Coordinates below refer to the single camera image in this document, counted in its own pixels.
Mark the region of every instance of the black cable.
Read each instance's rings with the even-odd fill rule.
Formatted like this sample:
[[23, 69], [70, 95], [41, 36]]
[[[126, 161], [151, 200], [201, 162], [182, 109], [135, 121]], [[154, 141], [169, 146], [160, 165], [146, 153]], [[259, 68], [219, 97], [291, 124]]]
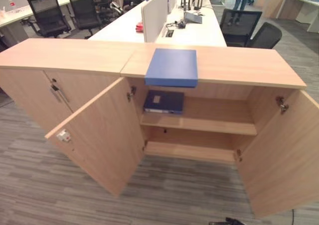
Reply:
[[292, 212], [293, 212], [293, 221], [292, 221], [291, 225], [294, 225], [295, 224], [295, 210], [292, 209]]
[[14, 102], [14, 101], [12, 100], [12, 101], [8, 102], [7, 104], [4, 104], [4, 105], [0, 106], [0, 108], [5, 107], [6, 105], [11, 104], [11, 103], [13, 103], [13, 102]]

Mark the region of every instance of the blue box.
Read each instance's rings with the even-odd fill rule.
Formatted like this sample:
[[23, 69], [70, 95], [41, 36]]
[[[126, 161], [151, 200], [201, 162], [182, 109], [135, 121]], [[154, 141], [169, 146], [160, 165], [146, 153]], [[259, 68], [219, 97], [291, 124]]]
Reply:
[[183, 113], [184, 93], [149, 90], [144, 103], [146, 112], [165, 114]]
[[146, 85], [187, 87], [197, 86], [196, 50], [156, 49], [145, 76]]

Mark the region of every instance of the wood grain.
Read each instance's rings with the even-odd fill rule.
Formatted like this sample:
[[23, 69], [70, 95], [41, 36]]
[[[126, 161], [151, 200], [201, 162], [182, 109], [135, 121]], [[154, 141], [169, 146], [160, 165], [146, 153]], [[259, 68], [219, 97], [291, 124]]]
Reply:
[[153, 128], [145, 153], [199, 161], [234, 162], [228, 134]]
[[261, 131], [280, 110], [276, 97], [283, 97], [286, 101], [293, 91], [293, 89], [269, 87], [255, 87], [252, 90], [247, 103], [257, 132]]
[[96, 71], [119, 76], [138, 45], [84, 39], [27, 39], [0, 54], [0, 67]]
[[319, 200], [319, 105], [304, 91], [287, 103], [237, 161], [256, 217]]
[[46, 131], [72, 113], [42, 70], [0, 69], [0, 87]]
[[[144, 43], [134, 52], [121, 76], [144, 78], [156, 48], [195, 49], [198, 82], [298, 89], [306, 86], [275, 50], [256, 48]], [[248, 58], [258, 63], [247, 63]]]
[[253, 86], [217, 83], [198, 83], [196, 88], [149, 86], [149, 89], [182, 92], [187, 97], [247, 100], [251, 90], [253, 89]]
[[244, 101], [185, 97], [182, 115], [145, 112], [142, 125], [256, 135]]
[[74, 73], [62, 71], [45, 71], [49, 80], [55, 79], [53, 84], [59, 87], [66, 97], [66, 103], [72, 111], [76, 111], [118, 77], [107, 74]]
[[[106, 190], [118, 196], [143, 157], [144, 141], [129, 84], [119, 78], [45, 137]], [[71, 141], [58, 140], [66, 129]]]

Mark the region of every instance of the leg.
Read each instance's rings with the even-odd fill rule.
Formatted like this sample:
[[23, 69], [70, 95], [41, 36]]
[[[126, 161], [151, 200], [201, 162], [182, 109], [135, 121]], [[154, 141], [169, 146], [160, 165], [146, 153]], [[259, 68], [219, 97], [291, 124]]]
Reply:
[[244, 10], [244, 9], [245, 9], [245, 6], [246, 6], [247, 1], [248, 1], [248, 0], [243, 0], [243, 1], [241, 2], [240, 10]]
[[237, 10], [241, 0], [236, 0], [233, 10]]

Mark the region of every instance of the blue binder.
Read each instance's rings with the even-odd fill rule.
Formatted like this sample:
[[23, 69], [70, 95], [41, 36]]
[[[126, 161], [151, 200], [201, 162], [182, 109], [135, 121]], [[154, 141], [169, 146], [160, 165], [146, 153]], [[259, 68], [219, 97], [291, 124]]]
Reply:
[[146, 85], [197, 86], [196, 50], [156, 49], [145, 76]]

